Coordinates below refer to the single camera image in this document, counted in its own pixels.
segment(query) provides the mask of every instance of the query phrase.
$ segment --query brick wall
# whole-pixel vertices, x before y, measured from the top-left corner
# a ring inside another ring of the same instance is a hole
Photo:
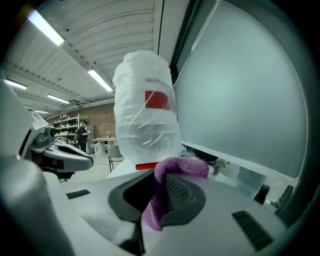
[[[93,125],[95,138],[107,137],[107,132],[110,132],[109,137],[116,136],[114,104],[106,104],[101,106],[87,107],[72,112],[67,112],[70,118],[77,117],[78,114],[88,118],[88,123]],[[47,120],[50,126],[53,126],[55,121],[59,120],[59,116]]]

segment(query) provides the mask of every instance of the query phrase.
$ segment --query ceiling light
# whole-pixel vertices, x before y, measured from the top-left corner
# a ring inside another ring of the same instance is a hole
[[[40,111],[40,110],[35,110],[35,112],[43,113],[43,114],[49,114],[49,112],[46,112],[46,111]]]
[[[50,94],[48,94],[47,97],[49,97],[49,98],[51,98],[51,99],[54,99],[54,100],[57,100],[57,101],[60,101],[60,102],[63,102],[63,103],[66,103],[66,104],[69,104],[69,103],[70,103],[69,101],[66,101],[66,100],[64,100],[64,99],[62,99],[62,98],[58,98],[58,97],[52,96],[52,95],[50,95]]]
[[[23,90],[26,90],[26,89],[27,89],[27,87],[26,87],[25,85],[22,85],[22,84],[20,84],[20,83],[14,82],[14,81],[10,81],[10,80],[4,79],[3,82],[4,82],[5,84],[7,84],[8,86],[18,87],[18,88],[23,89]]]
[[[92,76],[102,87],[104,87],[108,92],[112,92],[113,90],[110,88],[109,85],[97,74],[96,71],[90,70],[88,71],[90,76]]]
[[[28,16],[28,19],[57,46],[64,41],[64,39],[48,24],[48,22],[45,21],[45,19],[36,10],[33,10],[31,12],[31,14]]]

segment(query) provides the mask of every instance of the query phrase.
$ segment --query purple towel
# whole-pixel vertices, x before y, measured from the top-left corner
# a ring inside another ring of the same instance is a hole
[[[142,214],[142,219],[154,230],[161,231],[160,220],[167,213],[166,172],[185,172],[203,178],[208,177],[206,162],[186,157],[170,157],[159,162],[154,170],[154,194]]]

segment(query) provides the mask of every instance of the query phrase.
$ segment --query chair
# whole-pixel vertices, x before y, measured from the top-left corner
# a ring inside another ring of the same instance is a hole
[[[113,146],[111,146],[109,148],[108,158],[109,158],[110,173],[112,173],[111,165],[112,165],[112,169],[114,170],[115,168],[114,168],[114,164],[113,163],[122,162],[123,161],[123,159],[119,159],[119,158],[123,158],[123,156],[120,153],[118,145],[113,145]]]

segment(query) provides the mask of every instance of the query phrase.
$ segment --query white plastic bag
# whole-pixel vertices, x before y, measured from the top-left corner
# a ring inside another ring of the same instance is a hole
[[[152,51],[124,56],[113,77],[115,133],[121,154],[134,164],[183,152],[168,63]]]

